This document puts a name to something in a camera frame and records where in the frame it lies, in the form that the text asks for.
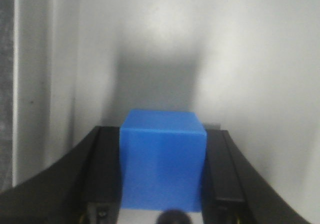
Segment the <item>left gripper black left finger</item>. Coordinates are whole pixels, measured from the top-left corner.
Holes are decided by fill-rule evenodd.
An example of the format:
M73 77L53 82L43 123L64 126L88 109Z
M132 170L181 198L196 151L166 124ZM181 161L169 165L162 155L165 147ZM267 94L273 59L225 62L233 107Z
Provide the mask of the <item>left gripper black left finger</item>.
M118 127L94 127L72 150L0 195L3 224L115 224L122 195Z

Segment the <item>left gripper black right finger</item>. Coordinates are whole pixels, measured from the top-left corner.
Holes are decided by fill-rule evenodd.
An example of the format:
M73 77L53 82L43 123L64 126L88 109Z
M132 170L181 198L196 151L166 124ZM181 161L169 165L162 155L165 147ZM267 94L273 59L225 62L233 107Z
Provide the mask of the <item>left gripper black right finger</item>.
M227 130L207 130L201 180L205 224L306 224L258 173Z

